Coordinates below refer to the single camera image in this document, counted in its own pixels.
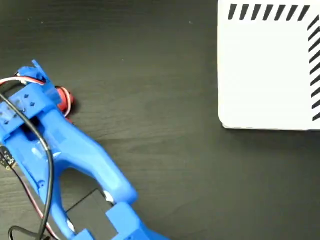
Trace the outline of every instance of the black wire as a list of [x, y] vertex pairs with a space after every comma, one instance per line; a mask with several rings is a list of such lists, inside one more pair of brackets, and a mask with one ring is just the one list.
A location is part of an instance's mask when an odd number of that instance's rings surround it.
[[48, 158], [49, 163], [49, 180], [48, 180], [48, 189], [46, 194], [46, 201], [44, 205], [44, 211], [43, 211], [43, 218], [41, 221], [41, 225], [38, 231], [38, 235], [35, 237], [36, 240], [42, 240], [46, 225], [48, 222], [48, 218], [50, 215], [50, 208], [51, 208], [51, 202], [52, 202], [52, 195], [53, 195], [53, 188], [54, 188], [54, 160], [53, 160], [53, 154], [50, 150], [50, 147], [45, 140], [45, 138], [42, 136], [42, 134], [37, 130], [35, 125], [24, 115], [6, 96], [4, 96], [2, 93], [0, 93], [0, 98], [24, 121], [24, 123], [27, 125], [28, 128], [36, 135], [36, 137], [39, 139], [41, 145], [43, 146], [43, 149], [46, 153], [46, 156]]
[[[10, 169], [12, 170], [12, 172], [14, 173], [14, 175], [18, 178], [18, 180], [19, 180], [19, 182], [21, 183], [21, 185], [22, 185], [22, 187], [23, 187], [23, 189], [24, 189], [24, 192], [25, 192], [25, 194], [26, 194], [26, 196], [28, 197], [28, 199], [29, 199], [29, 201], [30, 201], [30, 203], [31, 203], [31, 205], [33, 206], [33, 208], [34, 208], [34, 210], [36, 210], [36, 207], [32, 204], [32, 199], [31, 199], [31, 196], [28, 194], [28, 190], [27, 190], [27, 188], [26, 188], [26, 186], [25, 186], [25, 183], [24, 183], [24, 181], [22, 180], [22, 178], [19, 176], [19, 174], [17, 173], [17, 171], [10, 165], [10, 163], [7, 161], [7, 159], [3, 156], [3, 159], [5, 160], [5, 162], [8, 164], [8, 166], [10, 167]], [[9, 234], [9, 236], [11, 236], [11, 238], [9, 237], [9, 239], [10, 240], [14, 240], [13, 239], [13, 236], [12, 236], [12, 227], [9, 229], [9, 232], [8, 232], [8, 234]], [[52, 239], [54, 239], [54, 240], [56, 240], [56, 238], [51, 234], [51, 232], [48, 230], [48, 232], [49, 232], [49, 234], [50, 234], [50, 236], [51, 236], [51, 238]]]

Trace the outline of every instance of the black diagonal stripe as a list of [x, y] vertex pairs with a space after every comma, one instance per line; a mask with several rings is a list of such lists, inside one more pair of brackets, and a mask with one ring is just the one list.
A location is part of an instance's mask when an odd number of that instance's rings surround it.
[[308, 31], [320, 20], [319, 15], [315, 17], [315, 19], [308, 26]]
[[320, 44], [320, 38], [309, 48], [309, 53]]
[[286, 5], [280, 5], [279, 8], [278, 8], [278, 11], [276, 12], [276, 15], [275, 15], [275, 21], [279, 21], [282, 13], [284, 12], [286, 8]]
[[261, 4], [256, 4], [256, 5], [254, 6], [251, 20], [254, 21], [254, 20], [257, 19], [257, 16], [258, 16], [258, 13], [259, 13], [259, 11], [260, 11], [260, 9], [261, 9], [261, 6], [262, 6]]
[[232, 20], [234, 18], [236, 8], [237, 8], [237, 4], [231, 4], [230, 11], [229, 11], [229, 17], [228, 17], [229, 20]]
[[245, 19], [247, 11], [248, 11], [248, 8], [249, 8], [249, 4], [243, 4], [242, 5], [242, 11], [241, 11], [241, 15], [240, 15], [240, 20]]
[[318, 95], [319, 93], [320, 93], [320, 87], [311, 94], [311, 97], [313, 98], [314, 96]]
[[318, 100], [315, 104], [312, 105], [312, 109], [315, 109], [320, 106], [320, 100]]
[[313, 85], [315, 85], [317, 82], [319, 82], [320, 81], [320, 75], [319, 76], [317, 76], [312, 82], [311, 82], [311, 87], [313, 86]]
[[314, 74], [320, 69], [320, 62], [310, 71], [310, 75]]
[[312, 64], [320, 56], [320, 50], [310, 59], [309, 63]]
[[320, 112], [313, 117], [313, 121], [320, 119]]
[[292, 17], [294, 16], [297, 8], [298, 8], [298, 5], [292, 5], [291, 6], [291, 9], [289, 11], [288, 17], [286, 18], [287, 21], [290, 21], [292, 19]]
[[313, 39], [318, 33], [320, 33], [320, 27], [317, 27], [314, 32], [309, 36], [308, 42], [310, 42], [311, 39]]
[[267, 5], [266, 6], [265, 13], [264, 13], [264, 16], [263, 16], [263, 21], [267, 21], [268, 20], [268, 17], [270, 15], [273, 7], [274, 7], [273, 5]]
[[301, 22], [304, 18], [305, 18], [305, 15], [307, 14], [307, 12], [309, 11], [309, 8], [310, 6], [304, 6], [303, 9], [302, 9], [302, 12], [298, 18], [298, 21]]

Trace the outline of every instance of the blue plastic robot gripper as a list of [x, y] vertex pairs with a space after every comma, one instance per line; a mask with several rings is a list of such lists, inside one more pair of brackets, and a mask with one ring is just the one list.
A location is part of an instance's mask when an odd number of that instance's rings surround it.
[[[50, 214], [68, 240], [94, 240], [87, 229], [79, 234], [70, 228], [63, 208], [59, 177], [67, 168], [74, 168], [94, 179], [111, 197], [114, 206], [105, 214], [117, 231], [111, 240], [168, 240], [149, 230], [131, 204], [138, 195], [130, 182], [106, 151], [93, 139], [69, 123], [57, 104], [61, 102], [55, 86], [40, 65], [18, 70], [21, 76], [45, 81], [44, 85], [29, 83], [9, 99], [33, 122], [47, 140], [53, 153], [54, 188]], [[6, 103], [0, 103], [0, 141], [9, 149], [24, 175], [46, 202], [49, 165], [39, 140], [26, 128]]]

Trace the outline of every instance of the dark gray table surface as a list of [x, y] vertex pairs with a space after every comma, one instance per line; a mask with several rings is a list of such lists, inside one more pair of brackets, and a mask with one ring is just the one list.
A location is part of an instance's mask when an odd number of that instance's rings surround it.
[[[173, 240], [320, 237], [320, 134], [221, 126], [216, 1], [4, 0], [0, 31], [1, 75], [37, 59], [75, 95], [71, 119], [136, 187], [151, 229]], [[61, 185], [66, 208], [95, 187], [74, 171]], [[39, 222], [0, 168], [0, 239]]]

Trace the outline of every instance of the circuit board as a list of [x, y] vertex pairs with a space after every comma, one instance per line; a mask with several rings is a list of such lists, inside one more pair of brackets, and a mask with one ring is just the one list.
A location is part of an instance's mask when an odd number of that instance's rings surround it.
[[9, 150], [0, 143], [0, 164], [7, 170], [16, 166], [16, 160], [12, 157]]

